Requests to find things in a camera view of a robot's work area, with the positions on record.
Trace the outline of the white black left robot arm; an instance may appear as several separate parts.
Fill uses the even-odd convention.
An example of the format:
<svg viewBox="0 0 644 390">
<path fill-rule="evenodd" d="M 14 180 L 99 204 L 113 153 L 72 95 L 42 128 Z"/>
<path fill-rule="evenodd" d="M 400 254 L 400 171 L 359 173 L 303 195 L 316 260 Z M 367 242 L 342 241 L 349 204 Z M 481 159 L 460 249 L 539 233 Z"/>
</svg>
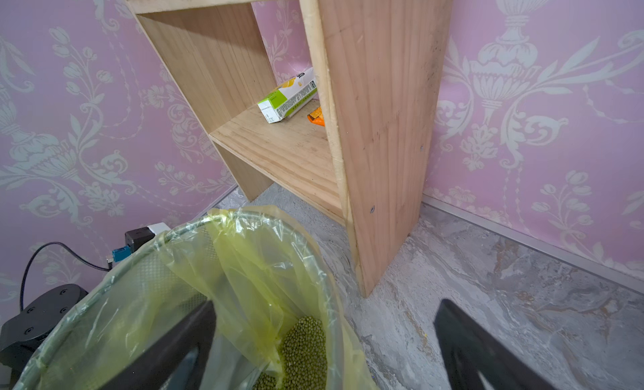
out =
<svg viewBox="0 0 644 390">
<path fill-rule="evenodd" d="M 28 360 L 55 326 L 87 296 L 76 284 L 65 284 L 42 294 L 25 306 L 1 329 L 1 363 L 14 373 L 21 373 Z"/>
</svg>

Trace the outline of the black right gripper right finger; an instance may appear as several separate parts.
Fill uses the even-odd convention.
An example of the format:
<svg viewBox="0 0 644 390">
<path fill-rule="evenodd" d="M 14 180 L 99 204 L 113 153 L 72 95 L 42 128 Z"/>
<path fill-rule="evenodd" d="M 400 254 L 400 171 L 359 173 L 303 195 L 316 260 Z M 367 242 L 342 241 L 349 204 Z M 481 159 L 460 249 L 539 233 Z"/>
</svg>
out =
<svg viewBox="0 0 644 390">
<path fill-rule="evenodd" d="M 444 368 L 453 389 L 552 389 L 450 299 L 434 318 Z"/>
</svg>

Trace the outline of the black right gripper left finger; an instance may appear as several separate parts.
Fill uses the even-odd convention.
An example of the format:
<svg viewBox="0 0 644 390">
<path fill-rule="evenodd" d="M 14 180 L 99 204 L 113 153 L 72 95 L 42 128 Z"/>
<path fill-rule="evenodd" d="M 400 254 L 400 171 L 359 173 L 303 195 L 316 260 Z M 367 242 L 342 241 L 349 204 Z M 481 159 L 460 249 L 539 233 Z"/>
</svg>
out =
<svg viewBox="0 0 644 390">
<path fill-rule="evenodd" d="M 198 389 L 216 332 L 216 310 L 207 300 L 193 309 L 104 389 Z"/>
</svg>

